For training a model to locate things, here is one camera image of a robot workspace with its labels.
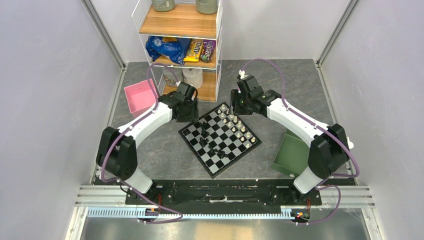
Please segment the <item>black white chess board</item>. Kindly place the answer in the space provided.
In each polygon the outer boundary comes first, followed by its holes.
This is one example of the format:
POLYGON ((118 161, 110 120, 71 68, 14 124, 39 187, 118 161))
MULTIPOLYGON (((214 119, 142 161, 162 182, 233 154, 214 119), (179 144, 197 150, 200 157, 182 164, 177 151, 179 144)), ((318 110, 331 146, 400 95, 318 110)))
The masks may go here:
POLYGON ((215 178, 243 158, 262 140, 222 102, 178 131, 202 167, 215 178))

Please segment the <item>white toilet paper roll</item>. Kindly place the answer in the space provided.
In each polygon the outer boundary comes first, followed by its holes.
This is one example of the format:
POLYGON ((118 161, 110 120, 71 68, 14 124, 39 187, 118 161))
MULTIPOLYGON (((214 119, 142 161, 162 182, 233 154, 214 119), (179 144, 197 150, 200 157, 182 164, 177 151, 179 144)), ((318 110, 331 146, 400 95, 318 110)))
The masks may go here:
POLYGON ((184 82, 199 89, 203 85, 203 70, 201 68, 183 68, 184 82))

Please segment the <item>left green bottle on shelf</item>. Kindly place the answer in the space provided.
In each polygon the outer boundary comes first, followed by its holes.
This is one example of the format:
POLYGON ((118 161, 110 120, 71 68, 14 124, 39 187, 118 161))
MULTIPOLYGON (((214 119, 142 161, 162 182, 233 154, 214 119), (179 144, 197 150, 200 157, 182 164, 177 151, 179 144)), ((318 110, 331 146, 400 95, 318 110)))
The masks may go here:
POLYGON ((157 12, 168 12, 175 8, 174 0, 152 0, 153 9, 157 12))

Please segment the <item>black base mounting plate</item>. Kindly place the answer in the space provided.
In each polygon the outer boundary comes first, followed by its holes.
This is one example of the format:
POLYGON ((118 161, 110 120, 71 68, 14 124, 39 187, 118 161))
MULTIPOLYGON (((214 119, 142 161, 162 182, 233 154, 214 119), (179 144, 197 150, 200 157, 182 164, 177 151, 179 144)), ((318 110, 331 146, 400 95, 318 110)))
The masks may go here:
POLYGON ((181 204, 262 203, 271 206, 320 206, 320 192, 299 193, 292 179, 154 180, 145 196, 174 208, 181 204))

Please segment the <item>green bottle on shelf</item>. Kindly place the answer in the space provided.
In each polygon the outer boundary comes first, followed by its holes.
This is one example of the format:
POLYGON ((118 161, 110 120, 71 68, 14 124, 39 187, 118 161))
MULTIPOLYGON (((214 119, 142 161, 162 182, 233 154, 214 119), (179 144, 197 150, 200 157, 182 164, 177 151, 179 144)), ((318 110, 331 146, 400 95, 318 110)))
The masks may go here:
POLYGON ((218 11, 218 0, 196 0, 196 10, 205 15, 212 15, 218 11))
POLYGON ((152 0, 153 9, 157 12, 168 12, 175 8, 174 0, 152 0))

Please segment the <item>cream pump lotion bottle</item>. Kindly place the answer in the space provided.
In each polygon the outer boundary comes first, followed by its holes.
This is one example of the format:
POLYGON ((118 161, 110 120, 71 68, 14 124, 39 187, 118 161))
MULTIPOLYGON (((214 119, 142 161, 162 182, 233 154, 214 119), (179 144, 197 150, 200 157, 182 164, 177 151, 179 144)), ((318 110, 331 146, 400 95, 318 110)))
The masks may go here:
POLYGON ((348 136, 346 137, 346 139, 347 139, 349 150, 353 149, 354 148, 354 143, 350 140, 350 138, 348 136))

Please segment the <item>green plastic tray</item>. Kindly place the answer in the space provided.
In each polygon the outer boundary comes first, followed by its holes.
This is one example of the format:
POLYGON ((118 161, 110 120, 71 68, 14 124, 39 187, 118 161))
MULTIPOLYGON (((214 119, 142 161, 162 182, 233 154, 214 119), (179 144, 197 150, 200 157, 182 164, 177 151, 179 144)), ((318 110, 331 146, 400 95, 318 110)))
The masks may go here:
POLYGON ((271 168, 290 178, 297 178, 308 166, 310 148, 296 134, 286 130, 271 168))

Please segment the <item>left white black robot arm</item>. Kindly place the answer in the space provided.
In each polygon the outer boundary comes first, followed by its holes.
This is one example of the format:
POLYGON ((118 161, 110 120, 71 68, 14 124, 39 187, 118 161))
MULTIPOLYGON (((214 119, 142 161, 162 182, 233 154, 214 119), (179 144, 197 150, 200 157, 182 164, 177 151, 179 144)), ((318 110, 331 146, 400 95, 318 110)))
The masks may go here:
POLYGON ((153 180, 138 168, 137 149, 156 129, 171 121, 196 122, 199 119, 198 90, 191 84, 179 83, 177 89, 155 96, 153 105, 131 122, 119 127, 108 126, 101 134, 96 163, 100 179, 109 182, 105 173, 113 175, 137 193, 144 204, 152 204, 157 191, 153 180))

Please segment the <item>pink plastic bin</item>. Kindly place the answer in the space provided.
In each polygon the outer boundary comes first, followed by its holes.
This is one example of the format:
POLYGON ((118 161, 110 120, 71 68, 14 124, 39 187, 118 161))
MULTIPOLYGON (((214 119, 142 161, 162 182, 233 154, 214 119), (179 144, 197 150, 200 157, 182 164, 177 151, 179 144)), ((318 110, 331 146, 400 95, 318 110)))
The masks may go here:
POLYGON ((134 118, 148 111, 158 98, 152 78, 124 87, 124 93, 130 114, 134 118))

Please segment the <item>brown M&M candy bag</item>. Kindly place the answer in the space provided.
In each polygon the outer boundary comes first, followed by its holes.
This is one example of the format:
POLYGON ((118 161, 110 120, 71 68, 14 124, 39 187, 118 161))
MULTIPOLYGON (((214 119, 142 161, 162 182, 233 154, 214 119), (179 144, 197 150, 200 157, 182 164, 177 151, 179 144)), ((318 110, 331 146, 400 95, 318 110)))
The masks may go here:
POLYGON ((203 41, 202 49, 200 52, 199 59, 204 63, 212 61, 212 57, 216 48, 216 41, 205 39, 203 41))

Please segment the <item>blue snack bag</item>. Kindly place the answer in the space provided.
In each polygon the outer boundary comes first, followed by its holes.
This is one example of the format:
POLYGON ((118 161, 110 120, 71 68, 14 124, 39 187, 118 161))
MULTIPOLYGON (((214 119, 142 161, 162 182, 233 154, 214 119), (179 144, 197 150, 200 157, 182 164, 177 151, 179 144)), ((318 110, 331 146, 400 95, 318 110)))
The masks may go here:
POLYGON ((145 43, 145 49, 153 61, 164 56, 174 64, 184 65, 190 43, 190 38, 151 35, 145 43))

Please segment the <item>white chess pieces corner group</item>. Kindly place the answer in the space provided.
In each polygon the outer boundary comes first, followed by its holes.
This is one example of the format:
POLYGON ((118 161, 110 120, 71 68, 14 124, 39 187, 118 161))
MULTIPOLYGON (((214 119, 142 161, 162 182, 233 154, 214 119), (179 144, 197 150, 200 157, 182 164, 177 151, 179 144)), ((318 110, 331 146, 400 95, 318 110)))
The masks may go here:
POLYGON ((212 120, 209 124, 223 141, 241 143, 247 147, 261 142, 261 140, 248 129, 248 126, 236 114, 231 114, 226 103, 218 106, 211 112, 212 120))

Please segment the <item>black chess pieces group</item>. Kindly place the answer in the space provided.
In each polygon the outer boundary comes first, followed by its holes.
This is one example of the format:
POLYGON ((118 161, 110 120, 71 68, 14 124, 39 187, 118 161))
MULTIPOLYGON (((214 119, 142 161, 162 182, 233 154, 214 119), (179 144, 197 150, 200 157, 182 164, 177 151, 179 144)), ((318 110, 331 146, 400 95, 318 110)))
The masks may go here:
POLYGON ((179 133, 199 161, 227 159, 231 142, 225 142, 213 130, 209 122, 199 121, 184 127, 179 133))

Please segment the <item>yellow M&M candy bag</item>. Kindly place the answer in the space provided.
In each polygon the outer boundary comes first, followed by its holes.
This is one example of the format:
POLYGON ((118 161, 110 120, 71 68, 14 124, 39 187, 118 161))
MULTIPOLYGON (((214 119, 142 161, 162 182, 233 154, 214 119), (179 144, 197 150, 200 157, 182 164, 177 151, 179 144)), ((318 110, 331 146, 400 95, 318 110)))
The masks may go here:
POLYGON ((203 43, 203 39, 191 39, 189 48, 183 59, 183 62, 199 62, 203 43))

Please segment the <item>white wire wooden shelf rack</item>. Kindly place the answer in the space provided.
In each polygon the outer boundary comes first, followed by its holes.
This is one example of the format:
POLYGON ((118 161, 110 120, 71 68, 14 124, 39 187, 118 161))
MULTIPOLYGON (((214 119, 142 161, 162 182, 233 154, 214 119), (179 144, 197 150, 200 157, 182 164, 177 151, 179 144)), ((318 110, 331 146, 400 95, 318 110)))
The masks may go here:
POLYGON ((216 102, 221 82, 223 4, 221 1, 218 2, 218 10, 214 14, 202 14, 196 10, 194 0, 176 0, 174 3, 174 9, 159 12, 154 10, 150 0, 137 2, 131 17, 141 45, 145 45, 149 36, 214 40, 216 47, 210 62, 199 61, 177 65, 164 56, 160 56, 157 62, 175 69, 201 69, 203 85, 198 90, 198 98, 203 102, 216 102))

